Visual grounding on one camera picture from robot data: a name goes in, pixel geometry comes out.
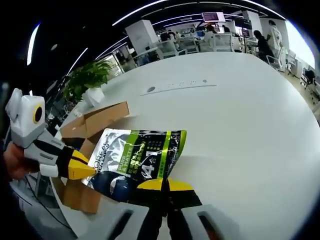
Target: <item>potted plant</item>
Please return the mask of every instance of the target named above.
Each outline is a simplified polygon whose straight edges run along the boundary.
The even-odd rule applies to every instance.
[[[95,60],[78,67],[68,76],[63,96],[74,102],[84,99],[90,106],[98,105],[104,98],[100,86],[107,84],[112,77],[111,69],[111,63],[105,60]]]

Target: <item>cardboard box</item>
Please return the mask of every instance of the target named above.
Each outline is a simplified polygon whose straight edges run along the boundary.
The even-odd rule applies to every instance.
[[[60,129],[62,141],[89,159],[103,130],[128,114],[127,102],[86,113]],[[52,182],[62,204],[86,213],[97,212],[101,194],[81,180],[68,180],[66,185],[60,178],[53,178]]]

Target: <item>white pot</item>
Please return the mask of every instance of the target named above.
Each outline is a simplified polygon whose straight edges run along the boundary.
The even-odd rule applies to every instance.
[[[105,98],[101,87],[89,88],[82,94],[83,100],[86,102],[88,107],[96,107],[100,105],[102,100]]]

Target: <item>floor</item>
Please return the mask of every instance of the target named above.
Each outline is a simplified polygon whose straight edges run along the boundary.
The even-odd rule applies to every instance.
[[[304,98],[306,103],[308,104],[311,110],[314,109],[315,105],[318,102],[318,99],[309,93],[308,90],[305,90],[305,87],[300,84],[300,79],[292,76],[291,74],[288,75],[288,72],[279,72],[282,76],[284,76],[300,93],[300,95]],[[320,110],[318,110],[315,114],[315,118],[317,119],[318,123],[320,122]]]

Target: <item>green plant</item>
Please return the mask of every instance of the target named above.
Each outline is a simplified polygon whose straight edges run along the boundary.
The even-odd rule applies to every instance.
[[[78,102],[87,89],[98,88],[107,84],[111,78],[112,64],[105,60],[95,60],[78,67],[69,75],[68,83],[63,91],[66,99]]]

